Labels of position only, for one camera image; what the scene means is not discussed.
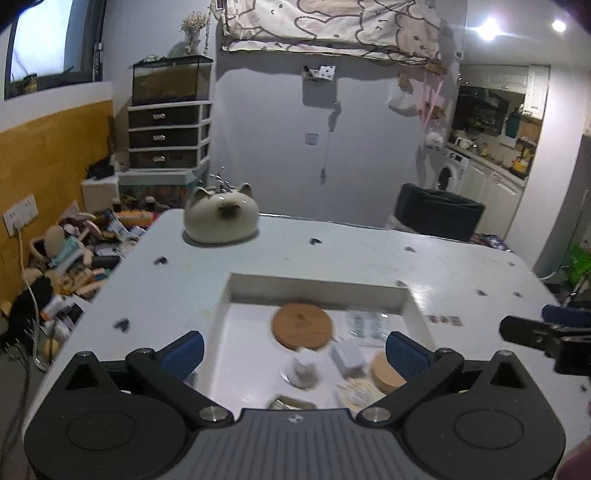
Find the white shallow cardboard box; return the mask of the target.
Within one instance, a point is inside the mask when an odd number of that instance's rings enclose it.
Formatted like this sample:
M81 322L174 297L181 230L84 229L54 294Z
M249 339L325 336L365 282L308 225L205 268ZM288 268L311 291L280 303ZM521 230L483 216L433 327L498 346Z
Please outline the white shallow cardboard box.
M435 347L405 286L233 273L194 386L235 415L280 397L339 408L380 390L370 366L393 331Z

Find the round bamboo lid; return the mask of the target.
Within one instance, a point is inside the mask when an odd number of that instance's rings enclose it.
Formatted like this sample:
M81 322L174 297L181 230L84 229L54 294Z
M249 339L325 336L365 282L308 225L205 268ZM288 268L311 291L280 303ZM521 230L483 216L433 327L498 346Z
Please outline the round bamboo lid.
M377 389L388 395L406 384L406 380L388 362L386 354L381 351L370 363L370 377Z

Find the clear plastic pill blister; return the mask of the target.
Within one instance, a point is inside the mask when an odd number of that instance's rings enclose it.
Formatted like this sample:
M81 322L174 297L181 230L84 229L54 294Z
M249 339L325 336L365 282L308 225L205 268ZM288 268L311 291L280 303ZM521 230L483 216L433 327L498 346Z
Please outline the clear plastic pill blister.
M390 315L380 311L349 310L342 337L365 347L384 346L392 330Z

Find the round cream patterned tin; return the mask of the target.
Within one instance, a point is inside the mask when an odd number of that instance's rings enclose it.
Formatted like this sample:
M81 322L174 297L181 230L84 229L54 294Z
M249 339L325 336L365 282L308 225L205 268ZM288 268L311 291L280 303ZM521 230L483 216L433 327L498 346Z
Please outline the round cream patterned tin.
M348 379L335 387L335 398L339 406L349 409L353 414L368 408L384 396L385 394L367 378Z

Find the small white cup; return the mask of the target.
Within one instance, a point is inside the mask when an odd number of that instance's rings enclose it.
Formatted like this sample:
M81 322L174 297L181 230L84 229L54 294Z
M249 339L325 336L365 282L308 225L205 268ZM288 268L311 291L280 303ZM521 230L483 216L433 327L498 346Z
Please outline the small white cup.
M320 355L310 349L298 349L287 362L281 377L294 388L308 390L320 381Z

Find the round cork coaster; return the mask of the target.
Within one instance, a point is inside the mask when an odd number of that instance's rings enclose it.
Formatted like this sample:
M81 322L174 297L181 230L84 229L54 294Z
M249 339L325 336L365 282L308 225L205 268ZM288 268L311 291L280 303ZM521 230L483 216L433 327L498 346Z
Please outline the round cork coaster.
M271 319L274 339L287 349L322 349L332 339L334 326L322 308L304 303L287 303Z

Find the cream ceramic cat figurine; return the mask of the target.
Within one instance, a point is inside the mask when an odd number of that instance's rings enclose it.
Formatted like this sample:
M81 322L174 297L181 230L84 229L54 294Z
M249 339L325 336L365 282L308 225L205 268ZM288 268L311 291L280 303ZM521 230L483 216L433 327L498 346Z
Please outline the cream ceramic cat figurine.
M259 205L252 187L198 187L188 197L183 212L186 235L195 243L224 245L240 242L259 231Z

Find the black fabric chair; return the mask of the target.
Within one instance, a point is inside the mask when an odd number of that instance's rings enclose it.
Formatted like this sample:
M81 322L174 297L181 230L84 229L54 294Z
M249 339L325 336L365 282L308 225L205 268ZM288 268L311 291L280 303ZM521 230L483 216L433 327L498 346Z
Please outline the black fabric chair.
M469 198L406 183L394 208L394 217L419 234L468 242L484 211L484 204Z

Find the silver metal ornament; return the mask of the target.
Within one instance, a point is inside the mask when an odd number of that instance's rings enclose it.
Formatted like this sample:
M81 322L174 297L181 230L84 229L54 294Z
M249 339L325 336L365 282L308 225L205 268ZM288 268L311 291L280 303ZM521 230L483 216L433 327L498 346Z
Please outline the silver metal ornament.
M214 193L228 193L232 191L232 185L224 178L225 167L221 166L215 173L209 173L208 178L211 179L211 189Z

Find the white washing machine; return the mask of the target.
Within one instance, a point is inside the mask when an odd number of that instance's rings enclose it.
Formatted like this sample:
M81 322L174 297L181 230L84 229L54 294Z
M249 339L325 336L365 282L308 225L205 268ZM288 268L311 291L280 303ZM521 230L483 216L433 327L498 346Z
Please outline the white washing machine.
M435 188L459 194L462 190L465 175L470 166L470 158L454 149L447 148L443 154L443 163L435 179Z

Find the dark drawer cabinet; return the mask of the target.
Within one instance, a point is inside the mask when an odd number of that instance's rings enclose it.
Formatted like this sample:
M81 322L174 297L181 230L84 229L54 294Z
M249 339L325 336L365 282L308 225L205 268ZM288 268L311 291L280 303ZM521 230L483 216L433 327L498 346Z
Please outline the dark drawer cabinet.
M128 157L132 169L193 169L209 157L211 100L130 106Z

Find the glass fish tank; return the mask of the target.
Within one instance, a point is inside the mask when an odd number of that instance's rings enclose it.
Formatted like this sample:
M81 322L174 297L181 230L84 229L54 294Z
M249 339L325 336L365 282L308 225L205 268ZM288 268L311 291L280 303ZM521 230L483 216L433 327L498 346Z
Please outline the glass fish tank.
M213 60L204 55L160 57L132 65L133 106L206 100Z

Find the hanging patterned bed sheet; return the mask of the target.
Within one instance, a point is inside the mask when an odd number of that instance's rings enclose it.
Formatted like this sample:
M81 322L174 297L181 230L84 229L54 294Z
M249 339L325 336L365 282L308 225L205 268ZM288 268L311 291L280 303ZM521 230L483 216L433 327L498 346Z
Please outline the hanging patterned bed sheet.
M228 52L351 56L412 67L441 62L433 1L228 1L218 20Z

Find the white usb wall charger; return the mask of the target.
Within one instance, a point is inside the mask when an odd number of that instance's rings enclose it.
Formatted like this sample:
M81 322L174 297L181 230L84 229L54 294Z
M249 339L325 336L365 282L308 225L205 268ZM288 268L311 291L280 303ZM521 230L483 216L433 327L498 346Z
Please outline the white usb wall charger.
M340 341L332 345L332 361L344 378L356 378L363 375L366 357L362 349L353 340Z

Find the white wall power socket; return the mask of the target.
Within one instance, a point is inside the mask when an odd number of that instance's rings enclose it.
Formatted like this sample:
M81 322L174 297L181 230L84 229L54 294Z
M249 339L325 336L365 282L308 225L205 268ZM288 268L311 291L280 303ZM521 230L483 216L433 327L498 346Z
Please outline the white wall power socket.
M14 204L2 215L8 236L13 237L17 230L31 223L38 215L39 211L33 194Z

